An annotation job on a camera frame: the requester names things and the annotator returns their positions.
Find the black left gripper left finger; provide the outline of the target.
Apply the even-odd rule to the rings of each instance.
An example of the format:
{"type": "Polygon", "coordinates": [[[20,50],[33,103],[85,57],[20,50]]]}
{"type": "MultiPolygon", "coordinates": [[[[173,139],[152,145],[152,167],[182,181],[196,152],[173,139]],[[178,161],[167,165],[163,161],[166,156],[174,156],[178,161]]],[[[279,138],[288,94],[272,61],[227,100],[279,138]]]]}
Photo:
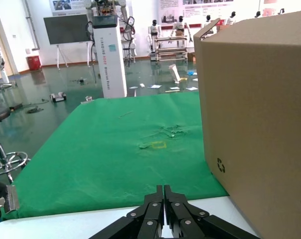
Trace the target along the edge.
{"type": "Polygon", "coordinates": [[[158,239],[164,224],[164,195],[161,185],[145,195],[144,203],[98,233],[93,239],[158,239]]]}

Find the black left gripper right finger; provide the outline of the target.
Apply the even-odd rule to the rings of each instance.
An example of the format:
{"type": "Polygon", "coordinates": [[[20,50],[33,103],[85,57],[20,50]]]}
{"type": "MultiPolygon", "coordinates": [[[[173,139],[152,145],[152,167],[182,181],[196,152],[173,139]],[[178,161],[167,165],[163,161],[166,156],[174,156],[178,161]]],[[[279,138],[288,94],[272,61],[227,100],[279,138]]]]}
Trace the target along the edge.
{"type": "Polygon", "coordinates": [[[191,205],[184,194],[164,186],[166,221],[176,239],[257,239],[258,237],[191,205]]]}

